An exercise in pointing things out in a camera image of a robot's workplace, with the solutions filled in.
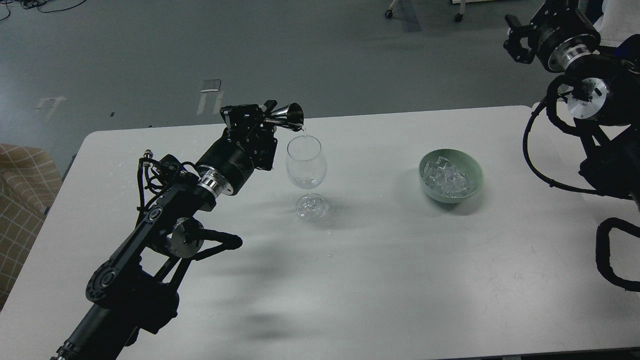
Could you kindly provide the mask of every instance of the white table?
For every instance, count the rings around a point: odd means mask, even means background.
[[[254,172],[237,196],[196,216],[242,236],[243,247],[193,263],[178,317],[158,335],[141,332],[119,359],[443,359],[640,345],[640,299],[601,278],[594,253],[599,222],[633,221],[635,206],[539,181],[521,154],[530,111],[307,120],[329,168],[316,190],[331,209],[318,222],[294,213],[303,190],[284,165],[294,133],[278,130],[274,170]],[[566,164],[579,142],[539,125],[531,143],[540,168],[579,178]],[[89,276],[136,219],[142,152],[195,161],[222,128],[85,140],[0,313],[0,359],[48,359],[89,309]],[[419,187],[420,158],[442,147],[473,155],[485,172],[481,192],[457,206]],[[629,263],[634,245],[621,245]],[[162,260],[148,251],[143,264],[153,272]]]

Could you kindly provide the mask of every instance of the black cable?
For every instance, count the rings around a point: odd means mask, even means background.
[[[190,161],[185,161],[185,162],[181,163],[180,165],[181,166],[189,165],[190,167],[193,168],[193,170],[196,170],[196,172],[198,171],[198,169],[196,168],[196,165],[194,163],[190,162]]]
[[[144,158],[140,158],[138,160],[138,196],[140,197],[140,206],[138,208],[138,219],[136,221],[136,226],[138,226],[138,224],[140,224],[140,222],[142,221],[145,210],[145,191],[143,190],[142,183],[142,167],[144,160]]]
[[[45,6],[46,4],[48,4],[48,3],[49,3],[49,2],[51,2],[51,1],[52,1],[52,0],[46,0],[46,1],[44,1],[44,3],[43,3],[43,4],[40,4],[40,5],[36,6],[36,7],[38,8],[38,11],[39,11],[39,12],[41,12],[41,13],[56,13],[56,12],[64,12],[64,11],[71,10],[71,9],[73,9],[73,8],[75,8],[75,7],[78,7],[78,6],[82,5],[82,4],[84,4],[84,2],[85,2],[86,0],[82,0],[82,1],[80,1],[79,3],[75,4],[74,6],[71,6],[71,7],[66,8],[66,9],[49,10],[48,12],[43,12],[40,8],[41,8],[41,7],[43,7],[43,6]]]
[[[588,194],[599,195],[599,196],[610,196],[609,194],[599,192],[598,190],[582,189],[582,188],[577,188],[575,186],[560,183],[559,181],[556,181],[554,179],[551,179],[550,177],[545,176],[533,165],[533,162],[531,161],[531,157],[529,156],[529,133],[531,132],[531,128],[533,127],[533,122],[536,120],[536,117],[538,117],[538,115],[542,112],[542,110],[550,106],[550,104],[552,104],[553,106],[556,105],[555,102],[558,98],[561,97],[561,95],[556,95],[556,96],[557,97],[553,98],[552,100],[549,100],[548,96],[545,96],[542,99],[542,101],[540,101],[540,104],[538,105],[538,107],[531,113],[531,117],[529,118],[529,122],[527,123],[527,127],[525,128],[525,131],[524,131],[524,137],[522,138],[522,152],[524,154],[524,160],[527,162],[527,165],[529,166],[531,171],[534,174],[536,174],[538,178],[540,178],[542,181],[547,183],[552,188],[558,188],[561,190],[566,190],[568,192],[588,193]],[[625,200],[632,200],[631,196],[618,197],[618,198],[625,199]]]
[[[8,13],[8,14],[6,14],[6,16],[5,16],[5,17],[3,17],[2,19],[0,19],[0,21],[5,20],[5,19],[6,19],[6,18],[8,18],[9,16],[11,16],[11,9],[9,9],[9,4],[10,4],[10,3],[12,3],[12,2],[13,2],[13,1],[11,1],[11,2],[4,2],[4,6],[6,7],[6,11],[8,11],[9,13]]]

